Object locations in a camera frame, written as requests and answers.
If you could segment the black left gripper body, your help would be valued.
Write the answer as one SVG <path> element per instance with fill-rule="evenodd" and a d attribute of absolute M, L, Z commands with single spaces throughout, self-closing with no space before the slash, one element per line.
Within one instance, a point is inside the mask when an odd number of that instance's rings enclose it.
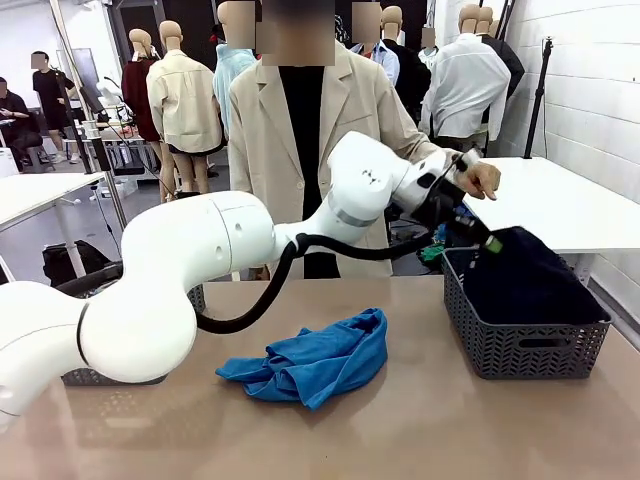
<path fill-rule="evenodd" d="M 418 185 L 427 190 L 424 201 L 414 211 L 414 219 L 429 230 L 452 220 L 462 204 L 465 192 L 446 177 L 424 174 Z"/>

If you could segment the person's left hand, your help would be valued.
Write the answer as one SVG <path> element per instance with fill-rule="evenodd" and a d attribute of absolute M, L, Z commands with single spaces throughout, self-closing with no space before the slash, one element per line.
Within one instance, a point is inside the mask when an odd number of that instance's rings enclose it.
<path fill-rule="evenodd" d="M 496 192 L 499 189 L 501 172 L 493 165 L 478 162 L 467 168 L 459 177 L 461 188 L 469 195 L 477 199 L 497 199 Z"/>

